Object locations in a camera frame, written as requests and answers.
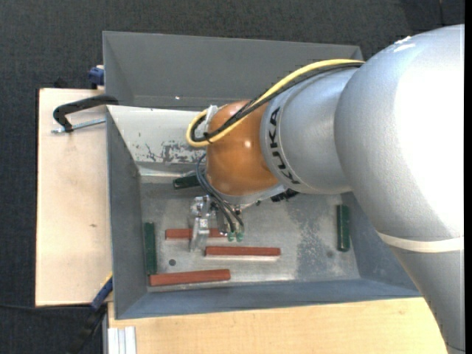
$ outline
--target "wooden table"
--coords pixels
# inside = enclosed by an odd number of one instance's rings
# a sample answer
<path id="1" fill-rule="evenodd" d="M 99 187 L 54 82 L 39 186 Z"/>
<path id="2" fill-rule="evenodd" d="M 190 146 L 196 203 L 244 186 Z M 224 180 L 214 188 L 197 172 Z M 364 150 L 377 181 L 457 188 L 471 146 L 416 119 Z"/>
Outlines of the wooden table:
<path id="1" fill-rule="evenodd" d="M 98 93 L 40 93 L 37 306 L 89 303 L 111 270 L 105 127 L 50 133 L 56 106 Z M 138 354 L 445 353 L 423 298 L 133 320 L 108 311 L 109 327 L 136 326 Z"/>

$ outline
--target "stain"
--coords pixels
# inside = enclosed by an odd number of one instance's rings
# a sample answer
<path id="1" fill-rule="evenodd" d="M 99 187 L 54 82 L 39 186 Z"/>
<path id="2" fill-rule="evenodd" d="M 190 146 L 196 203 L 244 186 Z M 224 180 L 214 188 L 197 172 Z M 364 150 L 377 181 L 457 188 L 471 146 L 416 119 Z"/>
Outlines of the stain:
<path id="1" fill-rule="evenodd" d="M 172 164 L 195 164 L 204 154 L 204 150 L 196 150 L 186 142 L 169 140 L 161 143 L 161 158 L 166 163 Z"/>
<path id="2" fill-rule="evenodd" d="M 145 146 L 147 147 L 147 155 L 146 155 L 146 158 L 147 159 L 151 159 L 153 162 L 156 162 L 157 161 L 157 156 L 155 153 L 153 153 L 153 151 L 150 150 L 150 147 L 149 145 L 146 143 Z"/>

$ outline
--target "yellow cable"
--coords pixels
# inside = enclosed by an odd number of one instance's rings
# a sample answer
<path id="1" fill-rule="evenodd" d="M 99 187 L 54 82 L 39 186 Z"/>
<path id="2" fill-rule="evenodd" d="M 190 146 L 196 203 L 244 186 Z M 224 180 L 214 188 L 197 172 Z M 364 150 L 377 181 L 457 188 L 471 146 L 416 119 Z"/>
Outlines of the yellow cable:
<path id="1" fill-rule="evenodd" d="M 352 60 L 352 59 L 332 59 L 332 60 L 321 60 L 319 62 L 311 63 L 308 64 L 307 66 L 304 66 L 300 69 L 297 69 L 296 71 L 292 72 L 291 74 L 285 76 L 281 81 L 278 83 L 275 83 L 271 88 L 267 90 L 266 93 L 264 93 L 262 96 L 260 96 L 257 100 L 254 101 L 254 103 L 251 104 L 253 106 L 254 104 L 258 103 L 262 99 L 266 98 L 270 94 L 273 94 L 274 92 L 278 91 L 281 89 L 283 86 L 287 85 L 290 83 L 293 79 L 297 78 L 298 76 L 301 76 L 302 74 L 305 74 L 307 72 L 313 71 L 315 69 L 319 69 L 322 67 L 326 66 L 337 66 L 339 64 L 349 64 L 349 63 L 358 63 L 359 60 Z M 187 142 L 192 145 L 193 147 L 205 147 L 209 144 L 209 142 L 195 142 L 192 140 L 191 134 L 192 134 L 192 129 L 193 126 L 196 124 L 196 122 L 207 115 L 207 110 L 202 111 L 199 113 L 193 121 L 189 124 L 189 127 L 187 129 L 187 133 L 185 135 L 185 139 Z M 230 131 L 234 130 L 238 125 L 240 125 L 245 118 L 247 118 L 249 115 L 244 116 L 243 118 L 239 119 L 229 127 L 225 128 L 223 131 L 215 135 L 214 137 L 211 138 L 211 143 L 217 142 L 220 140 L 223 136 L 227 135 Z"/>

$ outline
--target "red bar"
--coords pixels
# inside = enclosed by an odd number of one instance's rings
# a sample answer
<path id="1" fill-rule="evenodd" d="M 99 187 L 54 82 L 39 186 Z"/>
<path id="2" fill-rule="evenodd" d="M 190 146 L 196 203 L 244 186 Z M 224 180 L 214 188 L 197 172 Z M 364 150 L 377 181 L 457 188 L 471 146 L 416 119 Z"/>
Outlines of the red bar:
<path id="1" fill-rule="evenodd" d="M 210 228 L 209 235 L 210 238 L 225 237 L 220 233 L 218 228 Z M 165 240 L 190 240 L 192 238 L 192 229 L 181 229 L 181 228 L 172 228 L 165 230 Z"/>
<path id="2" fill-rule="evenodd" d="M 262 248 L 257 246 L 207 246 L 206 256 L 280 256 L 280 248 Z"/>
<path id="3" fill-rule="evenodd" d="M 164 273 L 149 276 L 149 285 L 186 285 L 189 283 L 218 282 L 230 280 L 231 274 L 228 269 L 185 271 L 181 273 Z"/>

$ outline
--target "green bar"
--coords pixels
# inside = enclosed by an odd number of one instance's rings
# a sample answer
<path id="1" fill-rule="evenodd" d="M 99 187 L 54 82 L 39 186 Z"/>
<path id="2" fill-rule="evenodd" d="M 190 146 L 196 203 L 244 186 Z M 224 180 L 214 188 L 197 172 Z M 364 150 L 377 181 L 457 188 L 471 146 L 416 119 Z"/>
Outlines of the green bar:
<path id="1" fill-rule="evenodd" d="M 336 206 L 338 224 L 338 250 L 348 251 L 350 248 L 349 238 L 349 207 L 343 204 Z"/>
<path id="2" fill-rule="evenodd" d="M 145 262 L 147 275 L 157 273 L 156 231 L 154 223 L 145 223 Z"/>
<path id="3" fill-rule="evenodd" d="M 173 180 L 174 189 L 186 189 L 188 187 L 200 186 L 197 176 L 179 177 Z"/>

